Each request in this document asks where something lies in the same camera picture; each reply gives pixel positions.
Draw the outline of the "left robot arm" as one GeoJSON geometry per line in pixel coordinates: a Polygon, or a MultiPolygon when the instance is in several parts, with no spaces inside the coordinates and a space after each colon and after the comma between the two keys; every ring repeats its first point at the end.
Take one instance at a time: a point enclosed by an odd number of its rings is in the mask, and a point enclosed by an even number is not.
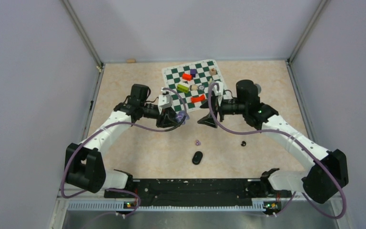
{"type": "Polygon", "coordinates": [[[115,106],[108,119],[88,138],[79,144],[71,143],[66,149],[65,168],[61,179],[60,191],[64,198],[65,184],[97,193],[102,189],[115,188],[122,197],[133,193],[134,185],[128,181],[126,172],[116,169],[106,169],[103,157],[121,136],[131,126],[146,129],[136,122],[142,117],[156,120],[155,132],[169,132],[180,127],[184,120],[177,122],[173,110],[172,94],[178,93],[163,87],[158,97],[158,104],[149,102],[151,90],[148,86],[134,84],[130,95],[125,101],[115,106]]]}

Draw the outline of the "lavender earbud charging case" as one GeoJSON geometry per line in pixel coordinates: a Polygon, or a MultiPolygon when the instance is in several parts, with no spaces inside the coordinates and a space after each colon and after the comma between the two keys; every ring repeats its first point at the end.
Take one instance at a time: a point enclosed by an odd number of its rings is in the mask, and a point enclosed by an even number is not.
{"type": "Polygon", "coordinates": [[[186,121],[190,119],[190,117],[184,110],[181,110],[176,114],[175,120],[177,123],[180,123],[183,119],[184,121],[182,122],[182,125],[184,125],[186,121]]]}

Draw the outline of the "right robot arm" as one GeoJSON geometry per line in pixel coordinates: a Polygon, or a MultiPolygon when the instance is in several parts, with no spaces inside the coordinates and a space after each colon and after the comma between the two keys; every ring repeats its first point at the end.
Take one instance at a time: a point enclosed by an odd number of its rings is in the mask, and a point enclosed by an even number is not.
{"type": "Polygon", "coordinates": [[[236,96],[225,99],[224,84],[211,82],[202,109],[209,114],[198,121],[211,127],[220,126],[225,115],[241,115],[245,122],[281,145],[304,168],[303,171],[273,169],[260,184],[261,192],[274,196],[279,190],[301,192],[323,204],[349,183],[346,155],[339,149],[330,151],[293,128],[277,110],[262,103],[259,86],[251,80],[236,83],[236,96]]]}

